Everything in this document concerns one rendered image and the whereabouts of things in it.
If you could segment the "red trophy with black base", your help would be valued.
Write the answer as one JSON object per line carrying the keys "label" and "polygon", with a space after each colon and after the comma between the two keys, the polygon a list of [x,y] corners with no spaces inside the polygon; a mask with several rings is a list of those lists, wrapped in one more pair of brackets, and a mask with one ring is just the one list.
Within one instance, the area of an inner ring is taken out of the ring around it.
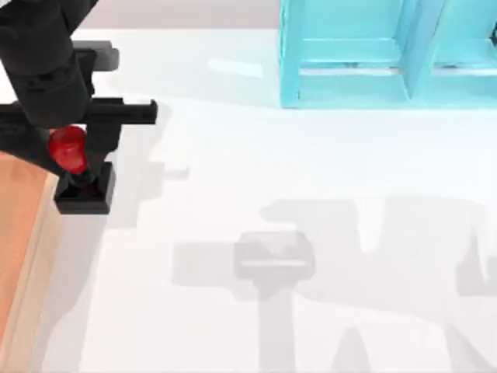
{"label": "red trophy with black base", "polygon": [[69,125],[49,138],[51,158],[64,170],[54,192],[61,214],[107,215],[113,200],[116,173],[111,162],[91,167],[85,152],[86,133]]}

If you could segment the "salmon-coloured shallow box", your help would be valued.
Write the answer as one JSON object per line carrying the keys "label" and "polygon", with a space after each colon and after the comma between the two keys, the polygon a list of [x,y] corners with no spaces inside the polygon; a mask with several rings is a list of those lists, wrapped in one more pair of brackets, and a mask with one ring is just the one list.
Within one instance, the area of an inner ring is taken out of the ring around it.
{"label": "salmon-coloured shallow box", "polygon": [[0,152],[0,373],[30,373],[59,236],[56,184]]}

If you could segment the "light blue rack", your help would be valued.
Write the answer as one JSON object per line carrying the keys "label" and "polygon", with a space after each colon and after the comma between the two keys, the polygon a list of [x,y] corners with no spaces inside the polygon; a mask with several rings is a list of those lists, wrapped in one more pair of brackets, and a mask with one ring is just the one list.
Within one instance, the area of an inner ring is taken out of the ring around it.
{"label": "light blue rack", "polygon": [[497,0],[280,0],[280,104],[497,110]]}

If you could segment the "grey rounded box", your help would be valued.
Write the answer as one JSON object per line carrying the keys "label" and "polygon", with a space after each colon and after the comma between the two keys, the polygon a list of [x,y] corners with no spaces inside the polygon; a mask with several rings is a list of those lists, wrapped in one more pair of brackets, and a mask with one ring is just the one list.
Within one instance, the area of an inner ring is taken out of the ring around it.
{"label": "grey rounded box", "polygon": [[90,71],[115,71],[120,52],[108,40],[74,40],[73,48],[83,66]]}

